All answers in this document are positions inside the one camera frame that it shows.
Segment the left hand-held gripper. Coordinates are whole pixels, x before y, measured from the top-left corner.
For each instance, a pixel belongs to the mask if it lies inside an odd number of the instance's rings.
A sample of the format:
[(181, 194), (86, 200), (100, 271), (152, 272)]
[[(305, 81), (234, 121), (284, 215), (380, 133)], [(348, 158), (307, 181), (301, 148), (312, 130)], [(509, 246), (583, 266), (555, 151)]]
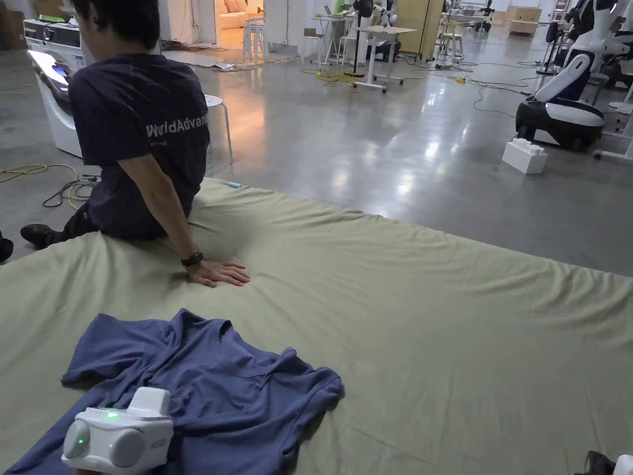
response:
[(166, 464), (174, 423), (171, 395), (138, 388), (126, 409), (86, 408), (67, 430), (61, 461), (70, 468), (156, 468)]

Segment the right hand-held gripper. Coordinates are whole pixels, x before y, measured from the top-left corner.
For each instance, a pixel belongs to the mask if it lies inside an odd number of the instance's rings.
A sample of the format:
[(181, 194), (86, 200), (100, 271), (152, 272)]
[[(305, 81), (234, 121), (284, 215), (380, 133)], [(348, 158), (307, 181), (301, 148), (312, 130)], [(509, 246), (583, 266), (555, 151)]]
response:
[(585, 458), (587, 475), (633, 475), (633, 456), (619, 455), (616, 462), (595, 450), (587, 452)]

